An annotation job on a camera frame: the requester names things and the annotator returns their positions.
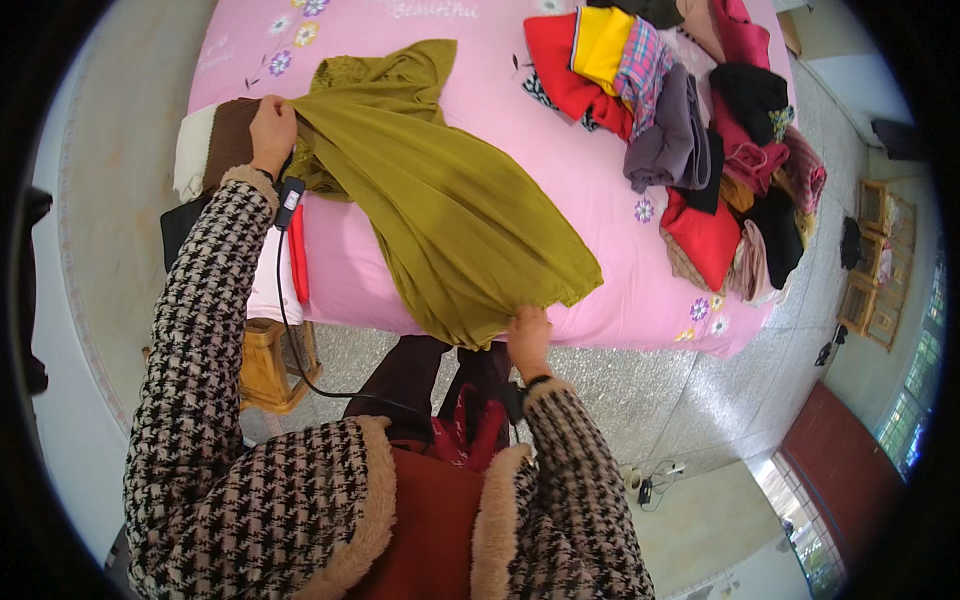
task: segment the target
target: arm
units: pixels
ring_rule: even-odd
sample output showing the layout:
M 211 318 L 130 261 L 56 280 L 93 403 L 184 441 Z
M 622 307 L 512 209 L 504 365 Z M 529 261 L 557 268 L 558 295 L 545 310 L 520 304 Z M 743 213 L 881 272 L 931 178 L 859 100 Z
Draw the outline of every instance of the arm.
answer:
M 537 383 L 524 413 L 537 446 L 540 504 L 569 538 L 605 598 L 654 597 L 617 464 L 573 386 L 552 378 L 552 325 L 533 307 L 518 311 L 508 348 L 520 375 Z
M 276 103 L 265 100 L 261 108 L 272 105 Z M 195 505 L 242 451 L 237 379 L 247 298 L 276 210 L 276 192 L 254 168 L 271 167 L 276 160 L 265 159 L 254 125 L 259 120 L 261 130 L 266 124 L 274 137 L 282 138 L 275 146 L 286 145 L 283 156 L 296 133 L 292 110 L 289 117 L 280 112 L 274 117 L 257 114 L 251 124 L 254 163 L 225 173 L 156 302 L 154 349 L 124 476 L 135 583 L 153 575 L 152 567 L 169 555 Z M 275 123 L 286 119 L 292 134 Z

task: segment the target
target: pile of clothes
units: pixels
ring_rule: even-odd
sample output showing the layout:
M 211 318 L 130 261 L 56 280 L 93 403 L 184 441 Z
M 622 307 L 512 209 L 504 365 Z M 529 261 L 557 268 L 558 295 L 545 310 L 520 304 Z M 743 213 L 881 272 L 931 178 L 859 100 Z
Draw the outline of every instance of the pile of clothes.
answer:
M 770 71 L 770 34 L 742 0 L 709 2 L 720 46 L 710 52 L 720 64 L 709 74 L 709 127 L 694 77 L 658 33 L 684 22 L 672 1 L 591 0 L 527 19 L 534 71 L 523 87 L 626 141 L 623 174 L 637 193 L 669 188 L 660 234 L 674 276 L 759 305 L 785 295 L 827 172 L 791 125 L 787 82 Z

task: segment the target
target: fur cuff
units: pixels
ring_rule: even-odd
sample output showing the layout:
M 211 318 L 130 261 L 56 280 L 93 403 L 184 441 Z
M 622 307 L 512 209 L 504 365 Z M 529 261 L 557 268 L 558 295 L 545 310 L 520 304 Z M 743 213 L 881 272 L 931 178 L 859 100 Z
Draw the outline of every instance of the fur cuff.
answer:
M 527 397 L 523 399 L 523 412 L 527 413 L 531 408 L 533 408 L 534 402 L 539 402 L 541 398 L 551 396 L 557 392 L 567 392 L 573 396 L 577 395 L 577 391 L 574 389 L 573 384 L 567 383 L 562 379 L 553 377 L 548 381 L 544 381 L 541 384 L 534 386 L 534 389 L 527 394 Z
M 260 192 L 260 195 L 267 200 L 267 204 L 270 205 L 270 209 L 276 214 L 276 208 L 279 206 L 280 202 L 276 196 L 276 190 L 274 190 L 274 185 L 270 183 L 270 180 L 266 175 L 260 173 L 249 164 L 243 164 L 239 167 L 230 167 L 227 169 L 227 172 L 224 173 L 224 177 L 220 180 L 220 184 L 224 185 L 227 181 L 237 180 L 249 183 L 256 191 Z

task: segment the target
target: green fabric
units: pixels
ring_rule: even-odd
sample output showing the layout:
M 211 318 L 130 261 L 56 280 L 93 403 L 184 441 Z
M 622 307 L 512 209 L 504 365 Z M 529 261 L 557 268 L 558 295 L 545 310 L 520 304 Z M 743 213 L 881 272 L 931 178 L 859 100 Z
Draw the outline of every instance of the green fabric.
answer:
M 571 306 L 603 278 L 512 158 L 444 122 L 437 101 L 456 50 L 427 39 L 385 58 L 325 60 L 290 101 L 300 138 L 287 173 L 363 208 L 424 331 L 486 349 L 522 304 Z

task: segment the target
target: bed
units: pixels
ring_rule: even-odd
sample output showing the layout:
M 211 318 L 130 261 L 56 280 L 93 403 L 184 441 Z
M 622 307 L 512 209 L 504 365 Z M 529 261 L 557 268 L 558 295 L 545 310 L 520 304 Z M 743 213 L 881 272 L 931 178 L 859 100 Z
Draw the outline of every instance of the bed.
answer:
M 524 18 L 569 12 L 563 0 L 459 2 L 397 0 L 221 0 L 206 31 L 188 113 L 237 97 L 307 92 L 320 61 L 338 55 L 383 56 L 420 39 L 450 37 L 457 59 L 444 87 L 446 122 L 502 149 L 554 201 L 593 251 L 605 283 L 566 308 L 548 309 L 555 344 L 578 347 L 692 349 L 729 358 L 762 329 L 773 306 L 751 307 L 674 278 L 659 234 L 663 187 L 638 195 L 622 174 L 625 144 L 612 132 L 587 132 L 520 87 L 529 66 Z M 770 0 L 746 0 L 771 34 L 772 70 L 789 84 L 786 49 Z M 682 34 L 668 43 L 700 82 L 715 62 Z M 283 293 L 292 323 L 303 321 L 421 333 L 404 308 L 367 217 L 356 204 L 307 193 L 303 206 L 309 301 L 297 302 L 284 249 Z M 248 304 L 250 319 L 280 320 L 270 233 Z

